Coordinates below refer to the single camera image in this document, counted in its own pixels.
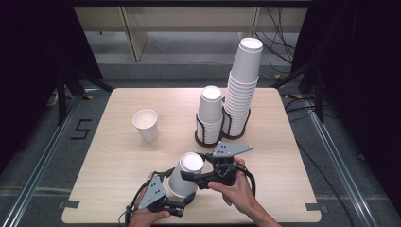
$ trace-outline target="printed number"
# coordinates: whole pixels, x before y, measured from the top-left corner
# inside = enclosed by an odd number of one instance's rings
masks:
[[[82,123],[82,122],[91,122],[91,121],[92,121],[92,119],[80,119],[80,121],[77,124],[77,127],[76,127],[75,131],[79,131],[79,132],[85,131],[85,135],[82,136],[82,137],[71,137],[70,139],[71,140],[84,140],[84,139],[86,139],[86,136],[88,135],[89,130],[88,129],[80,129],[79,128],[80,127],[80,123]]]

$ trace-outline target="human hand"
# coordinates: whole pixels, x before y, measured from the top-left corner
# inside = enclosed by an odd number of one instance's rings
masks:
[[[238,164],[245,166],[245,161],[241,158],[234,157]],[[269,214],[265,208],[259,204],[254,197],[248,179],[242,171],[235,174],[235,183],[227,186],[219,182],[209,182],[209,188],[221,192],[225,202],[247,215],[259,227],[276,227],[281,226]]]
[[[245,166],[243,159],[238,157],[234,157],[234,159],[238,164]],[[217,192],[221,192],[225,202],[229,206],[233,204],[243,214],[248,215],[250,208],[257,204],[248,179],[242,171],[236,172],[235,183],[232,186],[218,182],[210,182],[208,186]]]
[[[148,177],[148,180],[151,179],[153,174],[150,174]],[[141,194],[138,196],[138,200],[140,201],[141,199],[144,198],[144,195],[147,191],[147,187],[145,187],[142,191]],[[160,211],[160,212],[150,212],[147,208],[143,210],[138,210],[138,205],[135,205],[134,211],[131,216],[131,221],[128,227],[149,227],[151,226],[156,220],[163,219],[163,218],[168,218],[170,217],[170,213],[168,211]]]

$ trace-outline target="wooden table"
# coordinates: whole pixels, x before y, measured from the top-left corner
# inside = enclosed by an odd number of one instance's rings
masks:
[[[195,141],[196,116],[202,88],[115,89],[96,130],[77,182],[69,198],[78,208],[64,209],[66,223],[117,223],[150,172],[174,167],[188,152],[210,153]],[[159,115],[159,138],[145,143],[132,125],[133,115],[152,109]],[[317,222],[320,211],[307,211],[317,203],[283,103],[273,88],[257,88],[246,132],[224,142],[252,145],[240,154],[256,179],[256,197],[279,222]],[[203,172],[212,167],[205,163]],[[167,195],[175,200],[166,186]],[[250,223],[229,207],[221,194],[198,190],[182,218],[158,223]]]

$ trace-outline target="white paper cup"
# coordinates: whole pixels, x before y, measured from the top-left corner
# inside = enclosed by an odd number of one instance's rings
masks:
[[[228,108],[224,108],[224,110],[226,110],[226,113],[224,114],[222,131],[231,136],[238,136],[244,130],[245,123],[248,119],[249,109],[243,111],[234,111],[233,113]]]
[[[145,109],[137,112],[132,118],[132,124],[147,143],[151,143],[159,137],[157,113],[153,110]]]
[[[238,88],[237,86],[233,85],[232,83],[227,84],[227,92],[234,92],[240,96],[247,96],[249,94],[253,94],[254,90],[256,89],[256,86],[250,87],[250,88]]]
[[[198,122],[198,124],[197,124],[198,139],[205,144],[216,143],[220,136],[222,120],[223,120],[223,117],[215,125],[203,124],[203,126],[202,126],[201,123]]]
[[[255,82],[259,75],[263,44],[255,38],[241,40],[236,51],[231,75],[242,83]]]
[[[221,90],[216,86],[207,86],[200,96],[198,118],[207,124],[219,122],[222,118]]]
[[[240,89],[249,89],[256,87],[258,81],[259,81],[259,76],[256,77],[256,80],[254,82],[248,82],[248,83],[240,82],[232,76],[231,72],[230,76],[228,77],[228,82]]]
[[[181,177],[181,171],[191,172],[191,173],[201,173],[203,169],[203,160],[199,154],[194,152],[185,153],[180,162],[174,168],[173,173],[168,178],[167,185],[170,191],[177,197],[186,198],[192,193],[198,190],[198,186],[189,181],[183,180]]]

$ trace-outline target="metal rail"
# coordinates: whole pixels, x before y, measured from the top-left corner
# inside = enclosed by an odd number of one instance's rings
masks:
[[[306,106],[313,106],[314,104],[311,100],[305,100]],[[315,113],[311,113],[310,117],[312,118],[313,124],[316,127],[316,130],[319,133],[319,136],[322,138],[324,146],[327,150],[327,153],[339,174],[339,177],[342,181],[342,184],[347,192],[350,201],[354,205],[355,210],[357,211],[357,215],[359,216],[360,221],[362,222],[363,226],[370,227],[370,226],[377,226],[375,218],[373,217],[372,211],[363,198],[361,192],[359,191],[357,184],[355,183],[353,177],[351,176],[348,167],[344,163],[341,158],[339,151],[336,148],[327,128],[325,127],[324,123],[321,122],[319,117]]]
[[[11,210],[9,211],[9,215],[6,218],[6,221],[3,223],[3,227],[17,226],[20,222],[27,206],[29,205],[30,200],[32,199],[33,194],[35,193],[36,187],[41,181],[42,176],[44,175],[44,172],[46,171],[47,166],[50,163],[53,154],[55,153],[56,148],[62,138],[62,135],[65,132],[68,123],[70,122],[71,116],[73,115],[73,112],[78,106],[81,99],[82,96],[73,97],[72,102],[69,105],[69,109],[67,110],[67,116],[54,131],[49,143],[44,150],[44,153],[41,156],[41,159],[35,166],[32,174],[30,175],[24,188],[18,196],[17,201],[14,203]]]

